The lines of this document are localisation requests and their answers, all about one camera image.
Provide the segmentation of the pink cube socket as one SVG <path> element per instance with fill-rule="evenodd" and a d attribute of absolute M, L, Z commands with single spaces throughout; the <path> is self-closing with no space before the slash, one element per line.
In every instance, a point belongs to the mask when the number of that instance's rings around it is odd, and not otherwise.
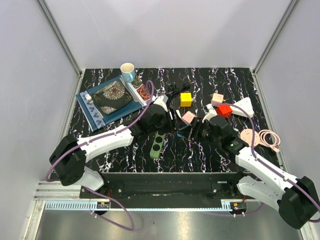
<path fill-rule="evenodd" d="M 186 123 L 187 125 L 190 125 L 193 121 L 193 119 L 196 117 L 195 114 L 193 114 L 191 111 L 187 111 L 182 117 L 182 121 Z"/>

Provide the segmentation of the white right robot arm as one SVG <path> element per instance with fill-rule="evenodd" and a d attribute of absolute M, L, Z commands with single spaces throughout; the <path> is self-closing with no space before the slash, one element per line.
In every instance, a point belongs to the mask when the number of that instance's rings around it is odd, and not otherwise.
<path fill-rule="evenodd" d="M 189 140 L 210 142 L 222 156 L 258 178 L 246 175 L 229 183 L 230 197 L 252 197 L 278 211 L 281 218 L 297 230 L 307 222 L 319 222 L 313 218 L 320 211 L 314 182 L 307 176 L 298 178 L 263 158 L 238 137 L 222 116 L 194 118 L 186 128 L 186 136 Z"/>

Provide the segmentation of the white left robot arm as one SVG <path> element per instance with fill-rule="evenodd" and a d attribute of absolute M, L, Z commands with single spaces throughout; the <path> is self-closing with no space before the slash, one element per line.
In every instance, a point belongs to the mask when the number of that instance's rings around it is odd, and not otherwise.
<path fill-rule="evenodd" d="M 161 131 L 176 131 L 182 122 L 181 114 L 174 108 L 153 103 L 136 119 L 115 129 L 91 137 L 65 136 L 51 155 L 49 162 L 62 186 L 81 185 L 89 188 L 97 198 L 108 193 L 102 175 L 86 164 L 106 152 L 130 146 L 136 138 Z"/>

